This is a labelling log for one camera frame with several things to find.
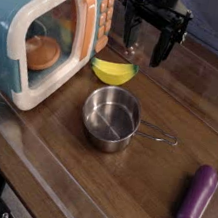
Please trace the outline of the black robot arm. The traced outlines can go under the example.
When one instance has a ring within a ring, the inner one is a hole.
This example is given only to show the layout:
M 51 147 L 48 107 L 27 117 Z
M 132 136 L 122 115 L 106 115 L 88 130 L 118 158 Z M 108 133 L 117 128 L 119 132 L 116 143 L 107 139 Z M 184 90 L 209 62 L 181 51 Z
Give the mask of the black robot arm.
M 186 36 L 193 13 L 180 0 L 124 0 L 123 42 L 130 48 L 138 40 L 143 21 L 157 28 L 160 36 L 150 58 L 150 67 L 167 59 L 176 43 Z

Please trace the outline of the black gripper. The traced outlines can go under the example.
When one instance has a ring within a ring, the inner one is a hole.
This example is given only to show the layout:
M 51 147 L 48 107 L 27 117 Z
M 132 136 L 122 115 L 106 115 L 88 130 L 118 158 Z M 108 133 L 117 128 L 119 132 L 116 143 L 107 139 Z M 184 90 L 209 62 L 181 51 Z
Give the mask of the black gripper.
M 193 13 L 181 0 L 124 0 L 124 44 L 130 48 L 138 39 L 142 21 L 161 30 L 152 52 L 150 67 L 157 67 L 167 59 L 178 36 L 183 36 Z

